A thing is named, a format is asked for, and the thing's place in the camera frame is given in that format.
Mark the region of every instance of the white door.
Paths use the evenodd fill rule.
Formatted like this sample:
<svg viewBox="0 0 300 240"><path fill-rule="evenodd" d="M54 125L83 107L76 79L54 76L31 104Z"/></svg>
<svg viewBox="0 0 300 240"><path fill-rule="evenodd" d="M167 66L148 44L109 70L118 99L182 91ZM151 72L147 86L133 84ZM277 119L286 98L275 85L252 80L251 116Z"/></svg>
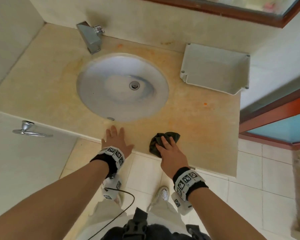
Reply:
<svg viewBox="0 0 300 240"><path fill-rule="evenodd" d="M76 142L75 136L40 126L31 130L53 137L12 133L21 122L0 113L0 215L56 181Z"/></svg>

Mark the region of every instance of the backsplash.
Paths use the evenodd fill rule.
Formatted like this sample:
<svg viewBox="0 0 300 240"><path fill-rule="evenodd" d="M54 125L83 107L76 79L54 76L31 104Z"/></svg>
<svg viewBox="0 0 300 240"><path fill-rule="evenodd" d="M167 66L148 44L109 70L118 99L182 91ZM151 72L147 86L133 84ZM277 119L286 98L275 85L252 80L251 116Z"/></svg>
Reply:
<svg viewBox="0 0 300 240"><path fill-rule="evenodd" d="M280 29L144 0L30 0L44 21L87 21L105 35L184 52L186 42L253 53Z"/></svg>

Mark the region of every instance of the dark green cloth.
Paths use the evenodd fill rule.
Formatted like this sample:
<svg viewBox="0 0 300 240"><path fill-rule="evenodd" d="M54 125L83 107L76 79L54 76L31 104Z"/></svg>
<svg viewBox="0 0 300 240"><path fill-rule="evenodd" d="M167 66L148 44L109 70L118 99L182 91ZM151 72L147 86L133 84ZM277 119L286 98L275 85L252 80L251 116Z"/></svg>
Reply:
<svg viewBox="0 0 300 240"><path fill-rule="evenodd" d="M170 137L172 137L176 143L180 138L180 135L176 132L157 133L150 142L149 152L160 158L161 158L161 154L156 148L156 144L159 144L159 146L162 146L164 148L164 145L161 140L162 136L164 136L164 138L169 142L170 145L171 145Z"/></svg>

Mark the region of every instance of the blue glass panel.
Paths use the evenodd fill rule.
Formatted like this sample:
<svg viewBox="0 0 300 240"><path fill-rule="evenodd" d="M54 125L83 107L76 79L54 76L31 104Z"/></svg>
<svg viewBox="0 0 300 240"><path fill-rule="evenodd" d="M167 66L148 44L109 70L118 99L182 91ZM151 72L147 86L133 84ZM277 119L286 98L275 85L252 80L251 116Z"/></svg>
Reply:
<svg viewBox="0 0 300 240"><path fill-rule="evenodd" d="M286 142L300 142L300 114L248 131Z"/></svg>

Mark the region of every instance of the sink basin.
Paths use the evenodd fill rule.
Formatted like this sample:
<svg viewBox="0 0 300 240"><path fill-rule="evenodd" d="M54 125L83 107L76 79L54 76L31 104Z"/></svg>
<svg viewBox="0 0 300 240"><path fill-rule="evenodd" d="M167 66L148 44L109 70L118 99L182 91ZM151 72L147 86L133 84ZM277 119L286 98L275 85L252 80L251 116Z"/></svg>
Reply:
<svg viewBox="0 0 300 240"><path fill-rule="evenodd" d="M168 100L169 86L147 60L115 53L86 65L79 74L77 92L93 113L128 122L157 113Z"/></svg>

